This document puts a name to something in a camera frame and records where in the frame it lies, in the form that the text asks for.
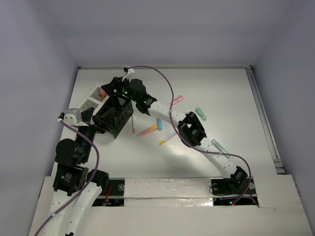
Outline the orange highlighter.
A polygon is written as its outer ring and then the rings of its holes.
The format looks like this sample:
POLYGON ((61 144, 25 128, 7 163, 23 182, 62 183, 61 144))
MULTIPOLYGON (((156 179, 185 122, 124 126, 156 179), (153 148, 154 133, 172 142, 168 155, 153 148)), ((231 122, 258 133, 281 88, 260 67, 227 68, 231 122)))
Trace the orange highlighter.
POLYGON ((153 125, 153 126, 147 128, 147 129, 141 131, 140 133, 138 133, 137 136, 138 137, 143 137, 143 136, 148 135, 148 134, 150 134, 150 133, 152 133, 154 131, 157 131, 157 129, 158 129, 158 126, 157 125, 153 125))

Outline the blue highlighter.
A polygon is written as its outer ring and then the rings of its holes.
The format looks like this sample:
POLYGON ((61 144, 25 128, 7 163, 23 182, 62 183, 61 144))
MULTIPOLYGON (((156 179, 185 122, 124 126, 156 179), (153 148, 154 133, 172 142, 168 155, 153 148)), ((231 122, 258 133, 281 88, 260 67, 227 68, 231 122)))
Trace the blue highlighter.
POLYGON ((160 118, 156 118, 157 121, 157 130, 161 131, 163 126, 162 126, 162 120, 160 118))

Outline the green highlighter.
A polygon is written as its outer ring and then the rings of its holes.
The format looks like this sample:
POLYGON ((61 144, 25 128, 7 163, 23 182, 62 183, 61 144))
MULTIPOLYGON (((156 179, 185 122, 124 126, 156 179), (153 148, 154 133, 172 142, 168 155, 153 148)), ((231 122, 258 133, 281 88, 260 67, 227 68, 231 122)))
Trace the green highlighter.
POLYGON ((212 139, 211 143, 223 156, 230 158, 228 151, 216 139, 212 139))

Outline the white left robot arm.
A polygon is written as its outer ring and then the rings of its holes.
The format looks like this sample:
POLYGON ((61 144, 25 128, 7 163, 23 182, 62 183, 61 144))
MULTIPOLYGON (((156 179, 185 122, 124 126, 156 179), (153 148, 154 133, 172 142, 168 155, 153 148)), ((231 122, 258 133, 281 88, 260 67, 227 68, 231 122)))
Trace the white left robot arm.
POLYGON ((93 107, 83 112, 68 109, 59 116, 61 124, 73 130, 76 137, 63 139, 56 146, 52 219, 43 230, 44 236, 78 235, 94 201, 111 190, 108 173, 83 167, 91 149, 96 148, 93 141, 97 129, 91 124, 93 113, 93 107))

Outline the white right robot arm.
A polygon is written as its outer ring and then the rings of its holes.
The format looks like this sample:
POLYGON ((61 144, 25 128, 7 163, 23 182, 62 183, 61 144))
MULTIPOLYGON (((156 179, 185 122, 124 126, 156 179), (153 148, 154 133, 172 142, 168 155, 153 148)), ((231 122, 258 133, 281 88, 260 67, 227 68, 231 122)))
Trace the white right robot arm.
POLYGON ((242 197, 249 188, 252 178, 251 170, 244 158, 218 149, 211 151, 215 145, 207 137, 205 128, 194 112, 181 113, 172 109, 173 104, 163 105, 156 98, 147 93, 146 87, 140 79, 126 79, 115 77, 101 89, 110 97, 123 96, 135 102, 139 112, 159 118, 172 125, 174 132, 187 147, 201 153, 221 173, 222 179, 218 189, 224 195, 238 195, 242 197))

